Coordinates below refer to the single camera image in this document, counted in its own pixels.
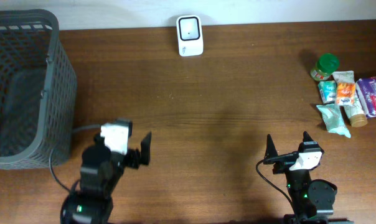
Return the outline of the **teal wet wipes pack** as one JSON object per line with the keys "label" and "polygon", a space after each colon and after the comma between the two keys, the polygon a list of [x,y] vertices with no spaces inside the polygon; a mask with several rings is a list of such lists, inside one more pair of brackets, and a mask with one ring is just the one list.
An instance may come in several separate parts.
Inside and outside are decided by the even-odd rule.
{"label": "teal wet wipes pack", "polygon": [[345,125],[339,105],[331,103],[317,105],[316,108],[321,112],[322,119],[329,133],[351,138],[351,134]]}

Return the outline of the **small teal tissue pack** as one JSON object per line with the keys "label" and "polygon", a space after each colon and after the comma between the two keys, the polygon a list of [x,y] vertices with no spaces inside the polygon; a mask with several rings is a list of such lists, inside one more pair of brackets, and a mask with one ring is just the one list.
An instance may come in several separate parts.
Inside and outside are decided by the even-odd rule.
{"label": "small teal tissue pack", "polygon": [[337,88],[335,81],[321,81],[318,84],[318,88],[324,104],[335,102]]}

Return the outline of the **white Pantene tube gold cap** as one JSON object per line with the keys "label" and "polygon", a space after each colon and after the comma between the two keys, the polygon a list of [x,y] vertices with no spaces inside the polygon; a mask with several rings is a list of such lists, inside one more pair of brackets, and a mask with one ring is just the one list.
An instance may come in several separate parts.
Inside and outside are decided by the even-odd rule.
{"label": "white Pantene tube gold cap", "polygon": [[[332,74],[336,84],[340,82],[344,83],[354,83],[354,72],[353,71],[344,71],[344,72],[334,72]],[[365,126],[367,124],[367,118],[364,112],[364,109],[359,101],[359,97],[356,92],[355,85],[355,100],[354,104],[351,106],[342,106],[350,121],[350,125],[355,128]]]}

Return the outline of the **orange tissue pack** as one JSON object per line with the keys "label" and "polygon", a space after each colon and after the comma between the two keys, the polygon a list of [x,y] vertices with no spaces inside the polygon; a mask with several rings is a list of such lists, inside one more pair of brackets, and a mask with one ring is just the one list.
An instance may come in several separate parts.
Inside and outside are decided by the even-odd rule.
{"label": "orange tissue pack", "polygon": [[351,106],[355,100],[355,84],[340,82],[336,89],[336,104],[340,106]]}

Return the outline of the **green lidded jar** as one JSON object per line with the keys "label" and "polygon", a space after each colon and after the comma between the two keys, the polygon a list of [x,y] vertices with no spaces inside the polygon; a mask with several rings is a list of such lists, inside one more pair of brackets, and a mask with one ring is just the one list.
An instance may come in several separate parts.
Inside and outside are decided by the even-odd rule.
{"label": "green lidded jar", "polygon": [[340,66],[339,59],[334,54],[323,54],[310,71],[315,81],[326,81]]}

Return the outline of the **purple red Carefree pad pack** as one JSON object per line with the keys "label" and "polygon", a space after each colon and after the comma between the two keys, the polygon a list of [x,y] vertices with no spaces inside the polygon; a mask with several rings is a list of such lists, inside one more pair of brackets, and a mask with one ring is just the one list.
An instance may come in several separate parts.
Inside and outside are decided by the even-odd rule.
{"label": "purple red Carefree pad pack", "polygon": [[359,79],[356,90],[365,115],[369,118],[376,117],[376,77]]}

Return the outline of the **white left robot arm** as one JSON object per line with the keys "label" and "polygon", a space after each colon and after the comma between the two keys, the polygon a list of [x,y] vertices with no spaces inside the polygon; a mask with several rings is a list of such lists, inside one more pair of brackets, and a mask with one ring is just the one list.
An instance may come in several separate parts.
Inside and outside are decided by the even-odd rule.
{"label": "white left robot arm", "polygon": [[82,153],[80,178],[72,185],[60,209],[61,224],[106,224],[113,209],[111,197],[126,168],[139,169],[150,163],[152,133],[140,149],[128,146],[133,122],[117,119],[99,126],[93,145]]}

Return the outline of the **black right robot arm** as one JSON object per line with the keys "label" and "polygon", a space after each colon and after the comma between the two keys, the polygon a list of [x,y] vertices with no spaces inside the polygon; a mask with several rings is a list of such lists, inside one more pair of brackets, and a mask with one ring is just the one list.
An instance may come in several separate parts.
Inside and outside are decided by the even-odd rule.
{"label": "black right robot arm", "polygon": [[267,135],[264,159],[256,166],[272,165],[274,175],[285,175],[287,192],[269,181],[259,169],[256,171],[287,198],[293,209],[292,214],[284,215],[284,223],[352,223],[348,219],[329,218],[334,213],[333,204],[338,188],[329,181],[312,179],[310,176],[310,172],[320,165],[323,154],[324,150],[307,132],[303,132],[298,149],[287,154],[278,154],[271,135]]}

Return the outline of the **grey plastic basket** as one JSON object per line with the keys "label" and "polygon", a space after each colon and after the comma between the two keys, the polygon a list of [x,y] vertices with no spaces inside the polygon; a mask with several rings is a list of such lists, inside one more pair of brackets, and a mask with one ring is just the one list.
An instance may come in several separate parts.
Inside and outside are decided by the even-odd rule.
{"label": "grey plastic basket", "polygon": [[70,157],[77,76],[44,9],[0,11],[0,169]]}

